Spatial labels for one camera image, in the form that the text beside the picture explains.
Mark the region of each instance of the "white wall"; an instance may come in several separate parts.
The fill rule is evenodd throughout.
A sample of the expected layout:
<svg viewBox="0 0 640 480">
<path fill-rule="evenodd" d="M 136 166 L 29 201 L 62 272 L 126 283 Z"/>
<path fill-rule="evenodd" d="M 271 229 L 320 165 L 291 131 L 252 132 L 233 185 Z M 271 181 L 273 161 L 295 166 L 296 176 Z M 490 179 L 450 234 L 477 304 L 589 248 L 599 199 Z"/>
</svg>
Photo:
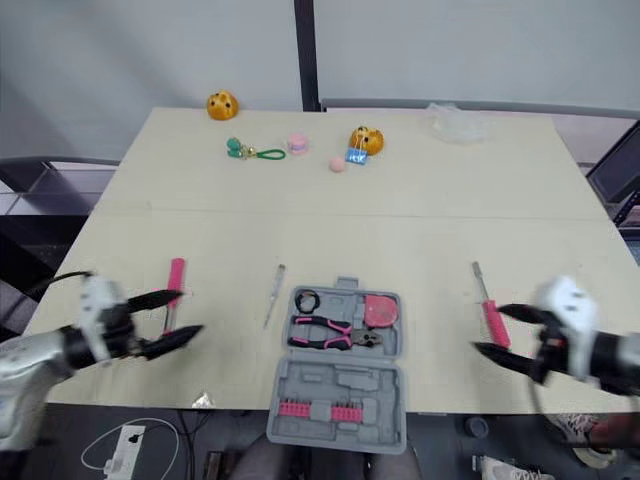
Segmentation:
<svg viewBox="0 0 640 480">
<path fill-rule="evenodd" d="M 300 110 L 291 0 L 0 0 L 0 156 L 120 159 L 154 106 Z"/>
<path fill-rule="evenodd" d="M 321 0 L 320 98 L 640 112 L 637 0 Z"/>
</svg>

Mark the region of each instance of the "pink tape measure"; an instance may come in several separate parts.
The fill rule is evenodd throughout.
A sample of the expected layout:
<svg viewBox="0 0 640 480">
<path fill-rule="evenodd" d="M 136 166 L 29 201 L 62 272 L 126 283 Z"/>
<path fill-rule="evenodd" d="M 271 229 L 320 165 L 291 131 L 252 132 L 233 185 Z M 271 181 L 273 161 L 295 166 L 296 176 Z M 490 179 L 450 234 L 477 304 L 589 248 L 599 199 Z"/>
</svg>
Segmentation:
<svg viewBox="0 0 640 480">
<path fill-rule="evenodd" d="M 385 328 L 398 319 L 398 305 L 393 298 L 382 295 L 365 295 L 364 323 L 369 328 Z"/>
</svg>

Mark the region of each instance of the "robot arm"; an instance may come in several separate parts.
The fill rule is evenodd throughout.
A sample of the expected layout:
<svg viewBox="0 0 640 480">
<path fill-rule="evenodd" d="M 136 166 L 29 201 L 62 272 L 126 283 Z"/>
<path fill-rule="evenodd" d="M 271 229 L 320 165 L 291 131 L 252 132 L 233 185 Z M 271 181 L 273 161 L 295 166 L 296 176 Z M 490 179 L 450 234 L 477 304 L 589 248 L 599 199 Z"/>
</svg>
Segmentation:
<svg viewBox="0 0 640 480">
<path fill-rule="evenodd" d="M 157 358 L 186 345 L 202 328 L 184 327 L 156 341 L 139 338 L 131 313 L 167 305 L 180 292 L 126 299 L 118 286 L 86 277 L 76 325 L 0 344 L 0 479 L 18 478 L 38 436 L 51 388 L 82 368 L 126 356 Z"/>
<path fill-rule="evenodd" d="M 539 384 L 544 384 L 550 371 L 556 371 L 582 382 L 597 379 L 600 388 L 611 393 L 637 394 L 640 334 L 619 336 L 598 331 L 595 302 L 567 277 L 539 289 L 535 303 L 498 309 L 516 320 L 543 327 L 535 358 L 521 357 L 492 343 L 476 343 L 480 353 Z"/>
</svg>

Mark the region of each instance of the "screwdriver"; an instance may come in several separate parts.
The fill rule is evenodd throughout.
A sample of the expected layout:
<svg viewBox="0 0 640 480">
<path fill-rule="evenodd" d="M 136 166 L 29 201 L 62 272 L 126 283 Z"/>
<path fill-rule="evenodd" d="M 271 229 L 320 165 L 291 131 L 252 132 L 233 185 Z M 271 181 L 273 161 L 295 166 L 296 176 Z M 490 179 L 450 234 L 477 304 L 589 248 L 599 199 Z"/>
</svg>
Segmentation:
<svg viewBox="0 0 640 480">
<path fill-rule="evenodd" d="M 278 295 L 280 295 L 280 288 L 282 288 L 282 281 L 284 280 L 284 272 L 287 270 L 282 263 L 278 265 L 278 269 L 276 270 L 276 276 L 273 279 L 273 286 L 271 287 L 271 295 L 269 296 L 269 310 L 267 310 L 267 315 L 264 317 L 264 325 L 262 328 L 267 328 L 267 324 L 269 323 L 269 319 L 271 318 L 271 313 L 273 312 L 273 307 L 276 304 L 276 300 L 278 299 Z"/>
<path fill-rule="evenodd" d="M 487 326 L 489 327 L 491 340 L 493 341 L 493 343 L 500 347 L 509 348 L 511 346 L 511 339 L 509 338 L 507 329 L 504 326 L 504 322 L 502 321 L 500 312 L 498 312 L 496 302 L 489 298 L 487 286 L 484 284 L 484 279 L 482 278 L 482 270 L 480 270 L 480 264 L 478 262 L 473 262 L 472 266 L 473 273 L 478 279 L 478 282 L 480 283 L 480 289 L 482 290 L 482 294 L 484 295 L 482 309 L 484 310 L 484 315 L 487 320 Z"/>
<path fill-rule="evenodd" d="M 171 270 L 169 271 L 169 282 L 167 284 L 168 290 L 182 290 L 182 281 L 184 279 L 184 258 L 173 258 L 171 260 Z M 178 300 L 175 299 L 169 302 L 167 305 L 167 313 L 164 317 L 164 327 L 162 329 L 163 334 L 171 332 L 176 326 L 176 308 L 178 307 Z"/>
</svg>

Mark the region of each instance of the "pliers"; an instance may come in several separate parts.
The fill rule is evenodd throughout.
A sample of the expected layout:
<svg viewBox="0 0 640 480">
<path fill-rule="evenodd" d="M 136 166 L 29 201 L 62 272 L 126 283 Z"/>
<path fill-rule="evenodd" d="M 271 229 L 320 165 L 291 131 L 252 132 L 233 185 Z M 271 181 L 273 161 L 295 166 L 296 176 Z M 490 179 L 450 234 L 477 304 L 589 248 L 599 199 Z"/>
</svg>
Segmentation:
<svg viewBox="0 0 640 480">
<path fill-rule="evenodd" d="M 287 343 L 294 347 L 317 348 L 320 350 L 327 348 L 350 350 L 353 345 L 373 347 L 374 345 L 380 345 L 382 343 L 382 337 L 379 334 L 366 328 L 354 329 L 349 322 L 331 320 L 318 315 L 293 315 L 291 321 L 296 325 L 318 325 L 342 333 L 341 337 L 329 338 L 327 340 L 309 340 L 307 338 L 289 337 Z"/>
</svg>

